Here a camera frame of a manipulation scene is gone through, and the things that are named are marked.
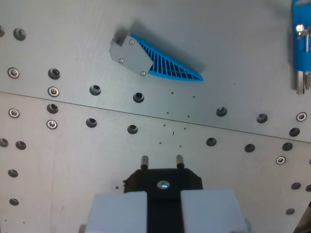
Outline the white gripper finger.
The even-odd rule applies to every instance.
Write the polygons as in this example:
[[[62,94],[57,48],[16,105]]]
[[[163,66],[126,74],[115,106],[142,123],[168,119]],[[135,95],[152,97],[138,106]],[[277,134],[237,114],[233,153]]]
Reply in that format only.
[[[146,233],[147,193],[98,194],[93,200],[86,233]]]
[[[232,190],[184,190],[181,207],[186,233],[248,232]]]

